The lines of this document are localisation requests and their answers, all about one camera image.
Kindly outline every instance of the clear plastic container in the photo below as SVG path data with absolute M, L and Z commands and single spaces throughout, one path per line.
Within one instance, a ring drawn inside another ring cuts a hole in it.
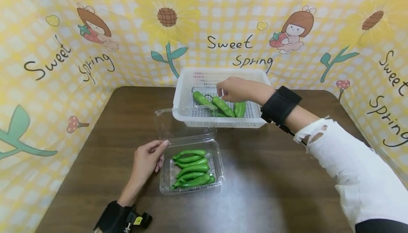
M 178 194 L 191 191 L 198 191 L 210 187 L 221 185 L 224 182 L 224 168 L 221 159 L 220 147 L 214 140 L 217 133 L 217 117 L 212 117 L 215 112 L 212 106 L 193 106 L 183 108 L 171 108 L 158 110 L 155 114 L 156 128 L 160 140 L 169 140 L 170 144 L 164 152 L 164 163 L 160 171 L 160 192 L 163 194 Z M 196 126 L 187 126 L 184 122 L 177 120 L 180 116 L 196 114 Z M 176 188 L 172 185 L 176 182 L 176 175 L 181 171 L 174 165 L 172 156 L 183 150 L 205 150 L 205 157 L 208 158 L 209 174 L 215 177 L 215 182 L 193 188 Z

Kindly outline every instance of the white plastic basket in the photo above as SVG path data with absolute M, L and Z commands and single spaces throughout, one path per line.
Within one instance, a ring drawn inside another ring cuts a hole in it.
M 199 91 L 203 94 L 217 96 L 217 83 L 228 77 L 236 76 L 246 80 L 271 85 L 265 72 L 260 69 L 219 69 L 219 68 L 184 68 L 177 81 L 176 92 L 174 94 L 173 108 L 191 107 L 198 105 L 193 99 L 191 90 Z M 227 102 L 231 109 L 233 103 Z M 192 111 L 188 115 L 175 115 L 177 120 L 184 122 L 191 127 L 213 126 L 214 118 L 204 115 L 201 110 Z M 266 122 L 261 118 L 260 105 L 254 102 L 246 102 L 246 110 L 243 118 L 217 118 L 218 128 L 260 128 Z

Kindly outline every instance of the black sleeve cuff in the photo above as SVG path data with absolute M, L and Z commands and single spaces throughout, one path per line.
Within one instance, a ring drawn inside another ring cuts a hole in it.
M 356 233 L 408 233 L 408 225 L 386 219 L 372 219 L 357 223 Z

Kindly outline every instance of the green chili pepper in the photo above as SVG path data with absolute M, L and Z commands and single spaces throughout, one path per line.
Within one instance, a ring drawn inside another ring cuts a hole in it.
M 211 102 L 208 101 L 208 99 L 203 94 L 201 94 L 201 92 L 199 92 L 199 91 L 195 91 L 193 93 L 193 98 L 200 105 L 212 105 Z
M 207 184 L 212 184 L 215 182 L 215 177 L 214 176 L 210 176 L 210 180 L 207 182 Z
M 194 161 L 194 162 L 191 162 L 191 163 L 180 163 L 180 162 L 176 161 L 174 163 L 174 165 L 176 165 L 179 168 L 183 169 L 183 168 L 186 168 L 188 166 L 207 164 L 207 163 L 208 163 L 208 159 L 207 158 L 202 158 L 201 160 L 197 160 L 197 161 Z
M 180 158 L 183 155 L 188 155 L 188 154 L 192 154 L 192 155 L 199 155 L 204 157 L 204 155 L 206 155 L 206 151 L 205 150 L 184 150 L 180 153 L 178 153 L 177 155 L 173 156 L 173 160 L 178 160 L 178 158 Z
M 188 174 L 185 174 L 185 175 L 181 176 L 177 181 L 187 182 L 189 180 L 196 179 L 199 176 L 203 176 L 204 174 L 205 173 L 203 173 L 203 172 L 191 172 L 191 173 L 188 173 Z
M 212 98 L 212 104 L 220 108 L 220 110 L 228 117 L 235 117 L 234 112 L 231 108 L 219 97 L 215 96 Z
M 227 115 L 220 112 L 211 112 L 213 117 L 227 117 Z
M 177 162 L 179 162 L 179 163 L 191 163 L 191 162 L 200 160 L 202 158 L 203 158 L 203 156 L 193 155 L 193 156 L 188 156 L 188 157 L 184 157 L 184 158 L 178 158 Z
M 193 166 L 188 166 L 183 168 L 178 175 L 176 175 L 176 179 L 179 179 L 181 176 L 191 173 L 191 172 L 202 172 L 207 173 L 210 170 L 210 167 L 207 164 L 198 164 Z
M 209 182 L 211 179 L 210 174 L 204 174 L 203 176 L 199 176 L 194 180 L 191 180 L 189 182 L 175 182 L 173 185 L 174 187 L 181 187 L 181 188 L 192 188 L 192 187 L 197 187 L 200 185 L 205 185 L 207 182 Z
M 247 102 L 235 103 L 234 104 L 235 117 L 237 117 L 237 118 L 244 117 L 246 106 L 247 106 Z

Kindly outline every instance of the wrist strap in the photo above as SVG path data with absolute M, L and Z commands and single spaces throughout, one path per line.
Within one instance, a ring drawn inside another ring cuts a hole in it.
M 301 96 L 281 86 L 261 108 L 261 118 L 267 123 L 284 126 L 284 121 L 301 100 Z
M 130 233 L 132 227 L 147 228 L 153 217 L 144 212 L 142 215 L 135 211 L 135 206 L 120 206 L 116 201 L 108 204 L 94 227 L 94 232 Z
M 130 219 L 134 208 L 135 206 L 120 206 L 116 201 L 110 202 L 93 230 L 99 228 L 104 233 L 125 232 L 129 224 L 127 220 Z

